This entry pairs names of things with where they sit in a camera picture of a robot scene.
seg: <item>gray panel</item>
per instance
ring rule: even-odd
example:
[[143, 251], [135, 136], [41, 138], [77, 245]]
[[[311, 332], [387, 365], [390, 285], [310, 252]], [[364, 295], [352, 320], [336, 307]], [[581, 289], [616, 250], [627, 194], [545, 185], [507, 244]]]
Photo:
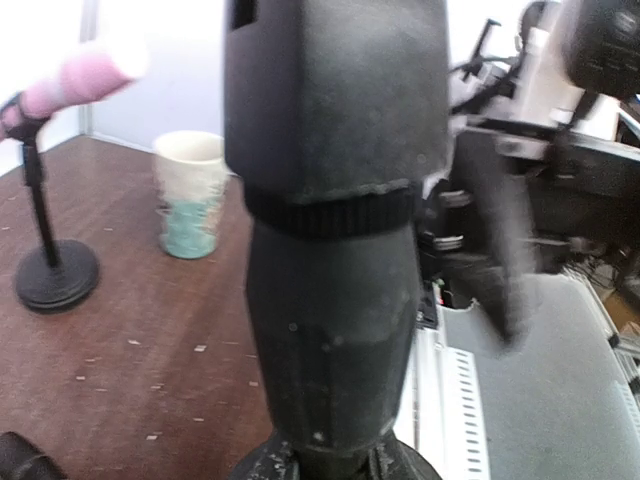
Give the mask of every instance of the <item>gray panel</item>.
[[473, 352], [492, 480], [635, 480], [640, 440], [624, 377], [587, 288], [532, 278], [538, 308], [524, 343], [501, 353], [482, 313], [445, 311], [448, 344]]

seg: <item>wooden floor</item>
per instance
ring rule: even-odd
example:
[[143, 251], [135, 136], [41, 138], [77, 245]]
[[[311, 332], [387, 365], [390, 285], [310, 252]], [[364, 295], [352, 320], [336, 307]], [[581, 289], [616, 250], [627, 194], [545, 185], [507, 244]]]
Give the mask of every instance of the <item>wooden floor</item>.
[[13, 275], [37, 234], [22, 172], [0, 179], [0, 431], [72, 479], [225, 479], [271, 428], [243, 296], [239, 183], [216, 252], [184, 261], [157, 246], [151, 155], [77, 138], [45, 163], [56, 236], [93, 248], [102, 278], [71, 313], [28, 313]]

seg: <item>black round base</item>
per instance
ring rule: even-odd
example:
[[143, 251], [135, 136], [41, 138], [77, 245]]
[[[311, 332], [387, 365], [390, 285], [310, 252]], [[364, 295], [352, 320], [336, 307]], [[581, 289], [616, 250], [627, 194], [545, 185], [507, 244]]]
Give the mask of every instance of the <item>black round base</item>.
[[20, 262], [15, 277], [18, 298], [37, 313], [60, 313], [82, 303], [98, 285], [98, 258], [83, 243], [56, 242], [60, 266], [50, 268], [44, 251], [38, 248]]
[[[290, 445], [278, 433], [241, 460], [229, 476], [229, 480], [254, 478], [306, 480], [300, 473], [300, 466]], [[418, 452], [390, 433], [371, 450], [362, 470], [348, 480], [442, 480], [442, 478]]]

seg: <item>black tripod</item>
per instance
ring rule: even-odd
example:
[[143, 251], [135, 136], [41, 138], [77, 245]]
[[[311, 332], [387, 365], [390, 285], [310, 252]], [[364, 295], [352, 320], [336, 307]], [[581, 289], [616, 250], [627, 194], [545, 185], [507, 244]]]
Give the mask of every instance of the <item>black tripod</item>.
[[58, 313], [72, 309], [97, 286], [99, 264], [93, 251], [75, 240], [55, 241], [42, 189], [45, 175], [37, 147], [37, 136], [48, 119], [34, 120], [22, 112], [19, 95], [0, 111], [20, 110], [24, 121], [3, 128], [10, 138], [22, 142], [25, 185], [31, 190], [42, 246], [25, 257], [18, 267], [15, 288], [20, 301], [38, 313]]

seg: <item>white cup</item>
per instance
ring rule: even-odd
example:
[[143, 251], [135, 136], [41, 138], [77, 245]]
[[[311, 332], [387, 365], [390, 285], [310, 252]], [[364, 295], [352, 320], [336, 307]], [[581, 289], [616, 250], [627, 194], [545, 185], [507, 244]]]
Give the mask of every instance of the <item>white cup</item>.
[[155, 175], [163, 202], [161, 245], [179, 258], [215, 250], [229, 170], [224, 139], [198, 131], [177, 131], [154, 142]]

